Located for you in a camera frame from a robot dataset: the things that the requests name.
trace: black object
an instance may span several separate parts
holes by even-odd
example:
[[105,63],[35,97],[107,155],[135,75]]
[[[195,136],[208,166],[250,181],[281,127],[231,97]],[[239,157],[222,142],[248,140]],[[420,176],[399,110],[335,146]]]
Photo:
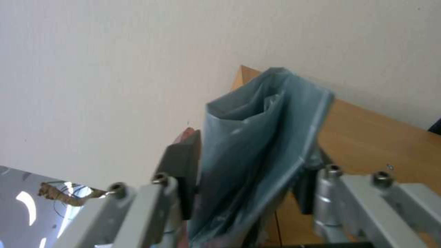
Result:
[[429,132],[436,133],[441,135],[441,119],[439,119],[435,124],[433,124],[429,130]]
[[299,180],[292,188],[292,193],[297,201],[300,212],[302,214],[312,214],[314,209],[315,185],[317,173],[324,168],[325,165],[332,164],[331,158],[320,148],[321,159],[323,165],[314,169],[304,168]]
[[289,246],[282,246],[282,248],[375,248],[375,247],[370,242],[354,242],[354,243],[289,245]]
[[177,179],[184,220],[191,218],[193,210],[200,152],[201,132],[197,130],[184,141],[165,149],[155,173],[167,173]]

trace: metal cylinder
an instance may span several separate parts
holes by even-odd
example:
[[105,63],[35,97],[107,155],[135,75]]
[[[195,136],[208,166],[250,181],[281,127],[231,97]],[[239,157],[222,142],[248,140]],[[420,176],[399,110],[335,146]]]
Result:
[[168,175],[164,172],[159,172],[152,178],[152,184],[162,184],[163,186],[168,186]]
[[389,188],[393,183],[393,178],[387,172],[378,171],[372,174],[372,183],[378,188]]
[[121,182],[114,183],[108,188],[108,192],[115,198],[122,199],[126,197],[127,194],[126,185],[125,183],[121,183]]
[[317,186],[314,198],[314,230],[323,237],[323,226],[341,225],[333,197],[335,183],[343,174],[336,165],[327,165],[317,175]]

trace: white wall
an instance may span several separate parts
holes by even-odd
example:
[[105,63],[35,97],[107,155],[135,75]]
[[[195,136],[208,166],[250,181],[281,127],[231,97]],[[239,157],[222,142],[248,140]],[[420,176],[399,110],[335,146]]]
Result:
[[440,23],[438,0],[0,0],[0,164],[143,184],[240,64],[288,67],[428,128]]

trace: wooden table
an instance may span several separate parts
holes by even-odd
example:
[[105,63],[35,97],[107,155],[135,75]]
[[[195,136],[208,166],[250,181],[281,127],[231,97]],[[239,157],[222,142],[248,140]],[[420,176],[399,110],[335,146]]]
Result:
[[[241,66],[232,90],[260,72]],[[337,99],[319,134],[320,146],[345,173],[370,174],[394,167],[398,182],[420,182],[441,195],[441,135]],[[288,194],[267,225],[265,245],[321,243],[312,230],[312,216],[301,215]]]

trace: plastic bag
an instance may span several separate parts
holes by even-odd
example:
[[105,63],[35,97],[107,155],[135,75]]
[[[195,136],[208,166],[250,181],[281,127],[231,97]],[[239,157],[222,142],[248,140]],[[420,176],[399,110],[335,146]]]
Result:
[[254,245],[309,160],[334,99],[329,90],[270,68],[206,105],[192,247]]

